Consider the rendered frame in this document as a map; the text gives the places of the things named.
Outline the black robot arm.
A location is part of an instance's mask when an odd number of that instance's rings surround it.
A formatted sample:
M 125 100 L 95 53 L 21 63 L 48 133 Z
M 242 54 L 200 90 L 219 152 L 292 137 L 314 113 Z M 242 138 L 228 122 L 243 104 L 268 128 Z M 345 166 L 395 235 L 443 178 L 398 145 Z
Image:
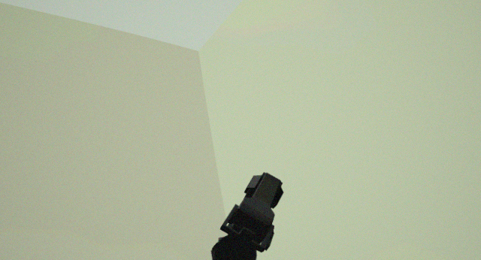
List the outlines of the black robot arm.
M 268 172 L 253 176 L 241 204 L 233 206 L 220 227 L 228 235 L 218 237 L 212 260 L 256 260 L 257 250 L 268 250 L 274 236 L 272 209 L 283 196 L 282 184 Z

